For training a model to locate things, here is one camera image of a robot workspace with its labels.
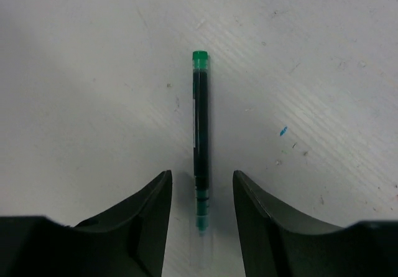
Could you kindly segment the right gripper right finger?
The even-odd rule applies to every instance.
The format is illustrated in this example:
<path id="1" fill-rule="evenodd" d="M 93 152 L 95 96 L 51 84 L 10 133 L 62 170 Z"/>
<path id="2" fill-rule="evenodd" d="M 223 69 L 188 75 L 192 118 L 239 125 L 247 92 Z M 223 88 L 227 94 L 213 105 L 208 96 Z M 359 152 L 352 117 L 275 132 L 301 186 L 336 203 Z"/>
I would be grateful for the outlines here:
<path id="1" fill-rule="evenodd" d="M 397 221 L 339 227 L 274 197 L 242 171 L 233 196 L 246 276 L 397 276 Z"/>

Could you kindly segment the green gel pen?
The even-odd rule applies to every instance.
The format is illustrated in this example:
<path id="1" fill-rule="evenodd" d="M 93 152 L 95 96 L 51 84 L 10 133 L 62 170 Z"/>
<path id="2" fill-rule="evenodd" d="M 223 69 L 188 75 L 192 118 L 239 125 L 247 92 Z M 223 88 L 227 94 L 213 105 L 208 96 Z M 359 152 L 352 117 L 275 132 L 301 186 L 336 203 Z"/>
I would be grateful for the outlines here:
<path id="1" fill-rule="evenodd" d="M 209 226 L 209 107 L 208 52 L 194 51 L 193 62 L 193 175 L 195 178 L 195 225 L 200 235 Z"/>

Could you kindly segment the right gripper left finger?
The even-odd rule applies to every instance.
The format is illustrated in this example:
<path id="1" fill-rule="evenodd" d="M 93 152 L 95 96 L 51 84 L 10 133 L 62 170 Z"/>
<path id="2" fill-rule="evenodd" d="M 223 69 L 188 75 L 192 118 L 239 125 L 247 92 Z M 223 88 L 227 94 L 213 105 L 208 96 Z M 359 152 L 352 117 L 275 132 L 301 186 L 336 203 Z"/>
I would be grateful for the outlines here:
<path id="1" fill-rule="evenodd" d="M 1 217 L 1 276 L 161 276 L 172 173 L 71 227 L 44 216 Z"/>

